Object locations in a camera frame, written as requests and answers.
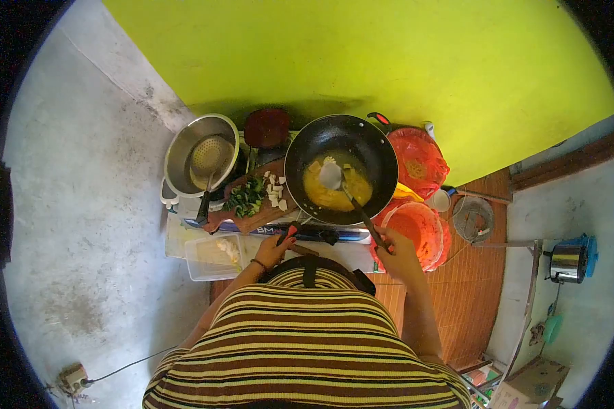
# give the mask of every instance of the concrete floor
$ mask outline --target concrete floor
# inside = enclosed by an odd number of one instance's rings
[[[8,123],[8,304],[31,364],[51,385],[74,362],[98,378],[178,344],[209,303],[186,262],[164,256],[158,199],[177,130],[168,128],[190,114],[110,18],[99,1],[69,9]],[[75,406],[140,408],[159,358],[97,382]],[[72,407],[63,396],[56,402]]]

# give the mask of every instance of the brown and yellow striped shirt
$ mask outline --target brown and yellow striped shirt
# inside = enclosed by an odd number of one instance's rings
[[[346,278],[302,271],[233,292],[191,349],[159,364],[144,408],[470,408],[446,366],[421,361],[379,301]]]

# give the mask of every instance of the hand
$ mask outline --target hand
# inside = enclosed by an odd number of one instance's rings
[[[410,239],[388,227],[376,226],[375,230],[384,236],[387,246],[393,246],[392,254],[381,247],[375,249],[378,258],[393,279],[407,285],[417,278],[417,274],[423,274],[414,243]]]
[[[257,254],[254,256],[257,260],[262,262],[262,264],[266,267],[267,270],[275,267],[282,259],[284,258],[284,253],[286,250],[296,242],[295,237],[290,237],[288,240],[285,240],[282,244],[278,244],[279,234],[275,236],[270,236],[269,238],[262,241],[262,244],[259,246],[259,250],[257,250]]]

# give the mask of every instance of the orange plastic bag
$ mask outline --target orange plastic bag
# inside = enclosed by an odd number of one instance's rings
[[[427,200],[450,172],[437,143],[419,127],[402,127],[387,138],[398,157],[398,181]]]

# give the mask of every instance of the green wall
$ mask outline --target green wall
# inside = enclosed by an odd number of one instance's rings
[[[459,185],[614,113],[580,29],[553,1],[104,0],[197,115],[241,126],[286,107],[435,124]]]

